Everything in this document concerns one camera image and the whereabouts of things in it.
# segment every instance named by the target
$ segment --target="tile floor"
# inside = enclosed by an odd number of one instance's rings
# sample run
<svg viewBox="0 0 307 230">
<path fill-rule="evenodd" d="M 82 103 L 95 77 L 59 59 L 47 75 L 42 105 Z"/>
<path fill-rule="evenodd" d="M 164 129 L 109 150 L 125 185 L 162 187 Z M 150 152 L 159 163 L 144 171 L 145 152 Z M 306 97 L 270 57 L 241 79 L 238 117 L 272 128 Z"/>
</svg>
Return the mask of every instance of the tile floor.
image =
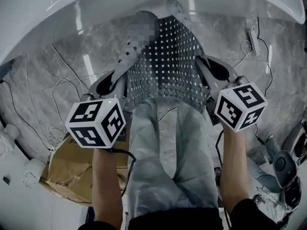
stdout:
<svg viewBox="0 0 307 230">
<path fill-rule="evenodd" d="M 245 56 L 241 52 L 241 42 L 248 39 L 247 29 L 255 26 L 256 31 L 258 30 L 257 18 L 246 19 L 206 13 L 194 21 L 200 32 L 198 40 L 205 53 L 222 59 L 231 66 Z M 126 35 L 126 25 L 127 18 L 98 24 L 88 28 L 83 34 L 72 34 L 54 42 L 53 45 L 89 87 L 100 76 L 114 68 L 114 62 L 117 61 L 123 47 L 122 39 Z M 307 104 L 305 25 L 260 18 L 260 37 L 272 47 L 273 83 L 267 93 L 269 105 L 258 123 L 258 134 L 266 138 L 273 133 L 277 142 L 282 145 L 291 129 L 299 122 Z M 254 81 L 264 91 L 269 75 L 266 72 L 266 48 L 262 42 L 260 50 L 259 56 L 249 55 L 236 71 L 245 75 L 249 81 Z M 27 58 L 30 92 L 40 125 L 30 102 L 24 56 L 15 59 L 12 70 L 4 79 L 12 87 L 16 109 L 36 129 L 44 144 L 48 146 L 48 126 L 64 128 L 52 100 L 54 86 L 60 78 L 66 78 L 77 86 L 79 94 L 82 91 L 78 80 L 63 64 L 51 45 L 28 52 Z M 90 60 L 91 67 L 89 64 L 86 65 L 87 59 Z M 21 145 L 31 156 L 45 161 L 49 151 L 33 130 L 15 114 L 6 83 L 0 85 L 0 96 L 1 114 L 7 122 L 19 127 L 21 135 L 18 140 Z M 78 101 L 76 91 L 67 82 L 61 82 L 54 90 L 54 96 L 59 113 L 65 121 L 71 105 Z M 159 117 L 177 105 L 177 101 L 170 99 L 159 101 Z M 171 112 L 160 123 L 161 160 L 170 175 L 176 169 L 176 117 L 176 112 Z M 210 130 L 210 149 L 214 163 L 218 165 L 214 145 L 221 126 L 215 126 Z M 258 145 L 253 132 L 254 127 L 248 128 L 246 132 L 249 148 Z"/>
</svg>

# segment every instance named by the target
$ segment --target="perforated metal panel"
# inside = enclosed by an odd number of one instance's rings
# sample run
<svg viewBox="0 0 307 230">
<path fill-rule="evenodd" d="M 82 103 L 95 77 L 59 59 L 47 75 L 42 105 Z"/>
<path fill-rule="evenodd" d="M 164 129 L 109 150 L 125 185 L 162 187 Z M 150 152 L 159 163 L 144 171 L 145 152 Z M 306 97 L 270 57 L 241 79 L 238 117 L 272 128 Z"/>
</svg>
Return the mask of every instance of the perforated metal panel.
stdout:
<svg viewBox="0 0 307 230">
<path fill-rule="evenodd" d="M 160 40 L 147 46 L 128 72 L 129 110 L 148 98 L 176 98 L 203 112 L 209 94 L 195 68 L 203 50 L 175 17 L 160 19 Z"/>
</svg>

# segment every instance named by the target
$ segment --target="white curved surface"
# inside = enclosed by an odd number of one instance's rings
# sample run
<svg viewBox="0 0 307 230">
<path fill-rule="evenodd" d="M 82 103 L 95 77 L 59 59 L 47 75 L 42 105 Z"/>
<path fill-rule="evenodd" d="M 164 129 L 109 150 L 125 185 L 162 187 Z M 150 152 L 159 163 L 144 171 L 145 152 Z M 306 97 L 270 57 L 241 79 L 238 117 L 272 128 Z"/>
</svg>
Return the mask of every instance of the white curved surface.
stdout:
<svg viewBox="0 0 307 230">
<path fill-rule="evenodd" d="M 155 11 L 166 0 L 0 0 L 0 62 L 96 23 Z M 302 0 L 178 0 L 191 14 L 269 17 L 305 22 Z"/>
</svg>

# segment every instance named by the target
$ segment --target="light gray pants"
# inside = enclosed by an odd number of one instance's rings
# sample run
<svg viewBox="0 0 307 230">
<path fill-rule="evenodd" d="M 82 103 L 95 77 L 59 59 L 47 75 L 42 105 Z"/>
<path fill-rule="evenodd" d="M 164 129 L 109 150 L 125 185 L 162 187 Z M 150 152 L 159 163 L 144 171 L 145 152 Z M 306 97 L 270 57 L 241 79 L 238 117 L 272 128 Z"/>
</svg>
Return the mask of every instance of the light gray pants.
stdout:
<svg viewBox="0 0 307 230">
<path fill-rule="evenodd" d="M 267 153 L 271 160 L 274 159 L 275 155 L 280 151 L 274 138 L 268 139 L 265 143 Z M 280 193 L 282 188 L 279 186 L 275 176 L 267 174 L 263 171 L 251 158 L 248 157 L 248 171 L 257 181 L 259 181 L 263 186 L 269 189 L 272 193 Z"/>
<path fill-rule="evenodd" d="M 180 104 L 177 113 L 177 170 L 172 179 L 159 159 L 155 100 L 147 100 L 135 110 L 130 131 L 130 152 L 137 160 L 127 189 L 130 219 L 173 208 L 218 208 L 205 120 L 185 103 Z"/>
</svg>

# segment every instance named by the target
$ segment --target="brown cardboard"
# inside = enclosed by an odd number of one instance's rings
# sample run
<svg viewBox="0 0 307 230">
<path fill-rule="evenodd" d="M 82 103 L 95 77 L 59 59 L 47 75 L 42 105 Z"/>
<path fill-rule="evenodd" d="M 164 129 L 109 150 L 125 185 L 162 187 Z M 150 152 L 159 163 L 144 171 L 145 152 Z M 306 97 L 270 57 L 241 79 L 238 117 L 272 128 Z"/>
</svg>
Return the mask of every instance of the brown cardboard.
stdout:
<svg viewBox="0 0 307 230">
<path fill-rule="evenodd" d="M 129 135 L 125 142 L 116 141 L 113 148 L 129 150 Z M 40 178 L 47 190 L 73 202 L 91 206 L 93 183 L 93 149 L 80 148 L 68 136 L 52 157 Z M 128 155 L 116 153 L 118 181 L 123 189 L 128 174 Z"/>
</svg>

